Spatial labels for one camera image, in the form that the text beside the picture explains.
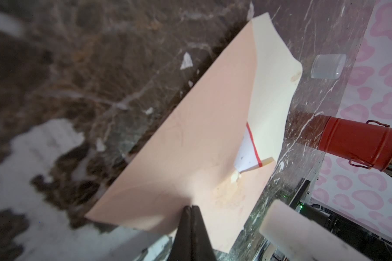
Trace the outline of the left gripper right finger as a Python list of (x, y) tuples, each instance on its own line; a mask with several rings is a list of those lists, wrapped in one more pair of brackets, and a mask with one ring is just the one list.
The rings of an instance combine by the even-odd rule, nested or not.
[(198, 206), (191, 207), (191, 260), (217, 260)]

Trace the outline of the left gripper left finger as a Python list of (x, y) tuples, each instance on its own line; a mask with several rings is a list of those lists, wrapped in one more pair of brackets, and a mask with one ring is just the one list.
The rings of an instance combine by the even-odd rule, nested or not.
[(190, 261), (192, 257), (190, 206), (186, 206), (180, 218), (173, 246), (167, 261)]

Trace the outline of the peach envelope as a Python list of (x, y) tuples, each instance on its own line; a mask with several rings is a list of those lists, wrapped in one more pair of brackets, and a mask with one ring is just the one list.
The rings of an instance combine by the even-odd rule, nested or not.
[[(275, 170), (302, 72), (270, 15), (253, 18), (86, 217), (171, 235), (196, 205), (212, 247), (228, 253)], [(239, 173), (246, 123), (263, 166)]]

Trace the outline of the pink red-bordered letter paper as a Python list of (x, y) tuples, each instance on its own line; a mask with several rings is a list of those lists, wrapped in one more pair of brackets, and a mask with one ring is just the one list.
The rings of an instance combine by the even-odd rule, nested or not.
[(234, 167), (239, 173), (262, 167), (263, 163), (253, 141), (253, 135), (249, 124), (246, 123), (243, 139), (235, 158)]

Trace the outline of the clear glue stick cap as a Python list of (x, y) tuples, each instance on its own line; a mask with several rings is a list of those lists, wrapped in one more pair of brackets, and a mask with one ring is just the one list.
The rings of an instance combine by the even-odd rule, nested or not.
[(317, 55), (311, 68), (313, 79), (338, 79), (347, 60), (346, 54)]

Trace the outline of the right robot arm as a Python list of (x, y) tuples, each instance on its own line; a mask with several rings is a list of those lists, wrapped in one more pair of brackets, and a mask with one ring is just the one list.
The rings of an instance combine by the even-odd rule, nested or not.
[(275, 200), (259, 232), (290, 261), (369, 261), (318, 223)]

